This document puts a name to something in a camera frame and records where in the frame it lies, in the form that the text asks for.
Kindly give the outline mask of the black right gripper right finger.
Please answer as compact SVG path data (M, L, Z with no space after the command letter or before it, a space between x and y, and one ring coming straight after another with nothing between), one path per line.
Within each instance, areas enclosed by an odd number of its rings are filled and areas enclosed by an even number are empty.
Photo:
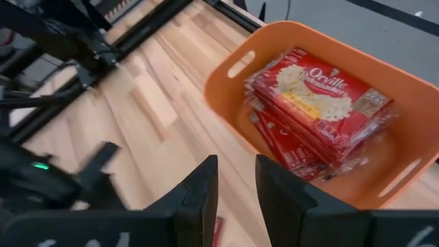
M369 245L368 216L258 154L259 205L273 247Z

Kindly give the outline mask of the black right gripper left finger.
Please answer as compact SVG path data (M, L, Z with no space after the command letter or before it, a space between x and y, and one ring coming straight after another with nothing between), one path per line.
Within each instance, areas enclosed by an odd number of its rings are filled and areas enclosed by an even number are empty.
M207 156L171 191L148 206L148 246L213 247L218 159Z

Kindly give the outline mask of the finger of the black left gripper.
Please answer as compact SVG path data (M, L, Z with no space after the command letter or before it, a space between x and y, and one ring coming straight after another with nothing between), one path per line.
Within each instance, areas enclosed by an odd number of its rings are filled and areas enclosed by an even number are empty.
M77 182L81 187L94 187L104 176L103 168L119 151L119 146L113 142L103 142L94 154L85 162L77 174Z

